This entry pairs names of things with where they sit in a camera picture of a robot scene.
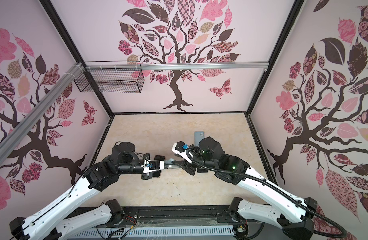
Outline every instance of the butterfly decal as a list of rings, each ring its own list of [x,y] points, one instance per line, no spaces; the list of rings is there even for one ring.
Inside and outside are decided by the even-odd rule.
[[[94,123],[95,118],[92,115],[94,115],[95,111],[97,111],[93,107],[90,107],[89,104],[85,100],[84,100],[84,108],[85,108],[85,111],[87,112],[87,114],[83,118],[83,121],[81,122],[82,126],[87,125],[88,123],[89,124]]]
[[[228,79],[224,82],[223,86],[221,88],[210,88],[209,90],[216,94],[221,99],[221,96],[227,93],[231,93],[231,88],[229,87],[231,82],[231,79]]]

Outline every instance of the black wire mesh basket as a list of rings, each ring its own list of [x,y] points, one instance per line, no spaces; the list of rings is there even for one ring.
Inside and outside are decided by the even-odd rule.
[[[106,65],[105,63],[112,62],[100,61],[102,65],[87,66],[85,71],[75,78],[76,86],[80,92],[93,92],[90,81],[95,81],[99,91],[102,93],[141,93],[144,76],[140,61],[116,62],[126,62],[127,65]]]

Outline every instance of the tree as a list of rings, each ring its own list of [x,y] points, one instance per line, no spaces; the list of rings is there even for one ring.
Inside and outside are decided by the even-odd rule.
[[[135,7],[146,7],[143,1],[129,0],[128,2],[134,4]],[[220,33],[221,28],[223,28],[223,26],[227,28],[232,21],[232,13],[229,8],[225,11],[224,19],[215,25],[215,18],[223,15],[222,9],[226,7],[227,0],[221,0],[220,3],[217,0],[202,0],[201,3],[207,4],[203,7],[200,20],[207,18],[212,22],[202,24],[200,29],[198,29],[197,20],[195,19],[193,21],[196,12],[195,0],[178,0],[178,11],[176,13],[172,11],[175,6],[175,0],[165,0],[165,8],[158,3],[148,2],[149,9],[156,19],[149,12],[140,8],[127,10],[123,16],[129,16],[139,24],[134,24],[132,26],[120,22],[121,31],[124,36],[134,45],[131,46],[127,41],[120,40],[118,49],[125,55],[129,55],[129,64],[133,64],[132,61],[137,60],[142,63],[151,64],[172,63],[175,59],[177,63],[234,62],[239,54],[228,53],[219,56],[214,56],[213,54],[213,49],[220,53],[230,52],[232,48],[238,44],[237,41],[234,43],[227,42],[233,29],[226,29]],[[152,22],[158,22],[160,25],[147,30],[142,26]],[[211,33],[208,32],[210,32],[212,27],[213,36],[209,39]],[[209,43],[206,46],[200,46],[207,41]],[[139,50],[141,55],[130,55],[133,53],[134,49]],[[201,57],[205,50],[208,50],[207,55]],[[183,99],[177,81],[179,79],[182,79],[182,81],[186,79],[192,81],[193,76],[196,76],[201,81],[205,81],[204,76],[211,78],[221,73],[223,73],[221,69],[205,69],[201,70],[201,75],[200,73],[196,73],[196,71],[184,69],[144,71],[144,76],[149,75],[151,82],[156,80],[160,84],[170,81],[169,87],[174,92],[176,98],[164,109],[176,106],[178,110],[185,112],[181,106],[193,105],[187,103]],[[223,87],[211,88],[210,91],[216,93],[218,97],[221,97],[223,94],[230,92],[228,86],[229,81],[226,81]]]
[[[359,8],[361,20],[368,21],[368,17],[364,17],[368,6]],[[345,33],[341,31],[342,26],[346,28]],[[307,164],[316,158],[318,184],[323,184],[323,171],[326,171],[325,182],[331,194],[356,217],[356,195],[368,212],[368,193],[354,191],[349,183],[368,191],[368,180],[360,177],[368,175],[368,164],[351,161],[345,154],[358,152],[368,155],[368,150],[359,145],[368,141],[368,127],[354,127],[355,123],[368,125],[368,107],[363,107],[368,106],[368,73],[361,74],[368,64],[367,48],[360,39],[364,40],[364,44],[368,44],[368,35],[361,33],[364,30],[358,28],[359,34],[351,46],[348,58],[341,40],[325,38],[321,40],[325,44],[325,57],[322,54],[318,56],[313,45],[306,54],[303,67],[300,62],[291,66],[291,80],[283,85],[285,91],[276,97],[282,110],[285,110],[280,118],[284,119],[284,129],[289,135],[280,155],[267,149],[275,161],[275,174],[278,168],[285,183],[283,164],[287,162],[290,151],[295,146],[302,145],[300,154],[306,153]],[[356,24],[351,20],[340,20],[339,33],[343,41],[352,43],[356,35]],[[348,72],[334,70],[335,67],[325,68],[325,60],[333,63],[330,66],[346,67]],[[315,94],[315,89],[320,89],[318,94]],[[326,160],[327,169],[323,167],[322,159]],[[356,175],[347,176],[345,179],[332,170],[333,166],[346,174]]]
[[[9,32],[1,28],[0,35],[0,43],[4,46],[12,45],[11,48],[13,53],[17,46],[9,42]],[[41,54],[35,59],[36,73],[30,61],[31,57],[34,58],[32,48],[24,40],[18,37],[15,37],[15,40],[23,50],[23,57],[21,58],[22,65],[20,65],[19,60],[13,61],[8,65],[7,72],[10,79],[2,74],[2,71],[0,70],[0,134],[2,135],[0,143],[13,130],[12,128],[17,127],[20,119],[22,118],[20,114],[25,117],[25,115],[31,111],[31,108],[35,107],[36,104],[40,102],[40,91],[44,91],[44,93],[47,94],[49,90],[45,86],[56,84],[60,78],[60,75],[58,74],[58,65],[55,64],[54,68],[47,70],[45,61]],[[11,60],[14,58],[15,56],[13,55],[12,57],[8,56],[2,60]],[[31,75],[32,81],[36,86],[36,89],[31,91],[31,93],[30,82],[27,74]],[[15,81],[11,81],[12,79],[15,79],[15,81],[19,79],[17,87],[13,84]],[[71,91],[72,84],[64,90],[64,92],[57,98],[56,102],[53,103],[45,114],[43,114],[32,130],[28,132],[30,140],[23,140],[23,142],[26,143],[11,152],[8,159],[16,159],[16,161],[0,166],[0,169],[6,167],[11,168],[6,179],[10,178],[10,187],[14,191],[21,192],[25,195],[25,183],[39,179],[40,172],[43,170],[43,162],[45,162],[47,168],[67,168],[70,171],[71,184],[75,183],[75,177],[77,174],[81,175],[83,173],[80,166],[85,160],[86,154],[80,160],[73,162],[68,158],[52,156],[50,152],[50,146],[56,146],[55,138],[62,137],[56,129],[59,127],[68,127],[71,124],[70,121],[66,120],[73,113],[75,106],[75,99],[68,99]],[[55,118],[56,111],[58,111],[57,118],[65,120],[52,124],[52,120],[57,119]],[[25,165],[25,159],[27,159],[26,162],[30,161],[30,159],[33,159],[34,162],[31,164],[27,163],[27,167]],[[16,179],[16,177],[20,177],[19,173],[23,166],[25,167],[25,170],[22,172],[21,180]]]

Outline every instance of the beige marble tabletop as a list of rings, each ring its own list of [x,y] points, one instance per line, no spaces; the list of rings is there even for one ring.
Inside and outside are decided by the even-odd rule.
[[[220,142],[226,154],[238,156],[266,176],[243,113],[116,115],[96,162],[111,154],[117,141],[132,142],[138,153],[175,157],[175,142],[194,144],[194,132]],[[119,181],[89,199],[83,206],[98,206],[117,199],[122,206],[222,205],[234,197],[265,203],[255,194],[214,176],[213,172],[189,175],[184,170],[163,170],[159,178],[142,180],[140,174],[121,175]]]

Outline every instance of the wallpaper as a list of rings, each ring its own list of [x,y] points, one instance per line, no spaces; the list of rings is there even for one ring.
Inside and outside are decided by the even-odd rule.
[[[86,61],[142,65],[267,61],[292,3],[75,1],[72,4],[79,7],[72,12],[70,2],[53,2]],[[88,13],[94,17],[87,18]],[[91,27],[78,26],[77,16]],[[92,33],[100,37],[89,37]],[[167,69],[143,74],[141,94],[103,93],[114,112],[246,111],[262,69]]]
[[[40,3],[0,3],[0,143],[73,64]],[[107,122],[95,95],[69,84],[0,166],[0,239],[11,237],[15,217],[33,214],[75,183]]]
[[[368,239],[368,1],[306,3],[253,120],[280,185]]]

